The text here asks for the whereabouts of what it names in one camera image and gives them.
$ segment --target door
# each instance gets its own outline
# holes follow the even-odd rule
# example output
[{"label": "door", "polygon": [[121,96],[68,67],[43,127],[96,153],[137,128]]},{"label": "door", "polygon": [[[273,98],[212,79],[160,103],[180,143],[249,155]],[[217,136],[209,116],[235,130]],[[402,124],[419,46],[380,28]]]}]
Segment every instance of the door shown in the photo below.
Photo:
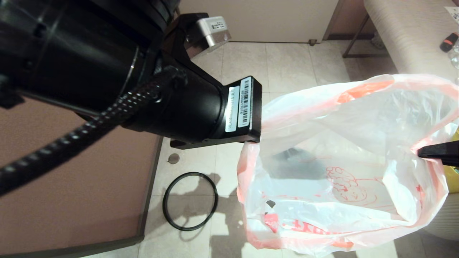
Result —
[{"label": "door", "polygon": [[337,3],[338,0],[182,0],[180,11],[223,16],[233,41],[320,42]]}]

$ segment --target barcode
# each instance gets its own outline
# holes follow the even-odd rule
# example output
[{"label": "barcode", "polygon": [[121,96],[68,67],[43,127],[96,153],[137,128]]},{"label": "barcode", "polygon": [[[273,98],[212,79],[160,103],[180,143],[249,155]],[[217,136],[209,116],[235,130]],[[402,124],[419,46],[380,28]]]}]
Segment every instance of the barcode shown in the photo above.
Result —
[{"label": "barcode", "polygon": [[241,81],[238,127],[248,126],[250,122],[251,82],[251,77],[247,77]]},{"label": "barcode", "polygon": [[242,108],[241,108],[242,123],[247,123],[248,118],[249,118],[249,89],[250,89],[249,86],[250,86],[250,82],[245,81],[244,89],[242,92]]}]

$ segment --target braided cable sleeve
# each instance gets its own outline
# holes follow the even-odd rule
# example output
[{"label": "braided cable sleeve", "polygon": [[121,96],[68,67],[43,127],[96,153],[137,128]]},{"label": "braided cable sleeve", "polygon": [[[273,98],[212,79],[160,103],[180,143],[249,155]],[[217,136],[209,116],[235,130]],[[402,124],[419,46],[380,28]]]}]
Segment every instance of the braided cable sleeve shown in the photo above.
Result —
[{"label": "braided cable sleeve", "polygon": [[77,156],[130,118],[148,101],[157,98],[160,85],[168,85],[177,76],[183,76],[183,73],[174,67],[166,67],[149,82],[127,92],[99,116],[52,143],[0,168],[0,196]]}]

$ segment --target beige cushion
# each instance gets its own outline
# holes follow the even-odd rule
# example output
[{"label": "beige cushion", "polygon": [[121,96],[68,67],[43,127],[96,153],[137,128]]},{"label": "beige cushion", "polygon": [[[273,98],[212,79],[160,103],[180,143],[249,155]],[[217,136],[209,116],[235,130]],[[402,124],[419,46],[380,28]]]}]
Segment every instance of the beige cushion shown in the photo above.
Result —
[{"label": "beige cushion", "polygon": [[444,6],[451,0],[364,0],[365,8],[399,73],[428,73],[454,80],[459,72],[440,50],[458,31]]}]

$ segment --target floor drain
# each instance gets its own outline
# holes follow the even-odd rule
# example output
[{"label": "floor drain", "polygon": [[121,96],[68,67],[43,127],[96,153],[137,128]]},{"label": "floor drain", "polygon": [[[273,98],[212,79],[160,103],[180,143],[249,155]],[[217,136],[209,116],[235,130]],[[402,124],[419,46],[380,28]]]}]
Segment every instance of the floor drain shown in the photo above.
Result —
[{"label": "floor drain", "polygon": [[177,153],[173,153],[169,156],[168,162],[172,165],[177,164],[180,160],[180,156]]}]

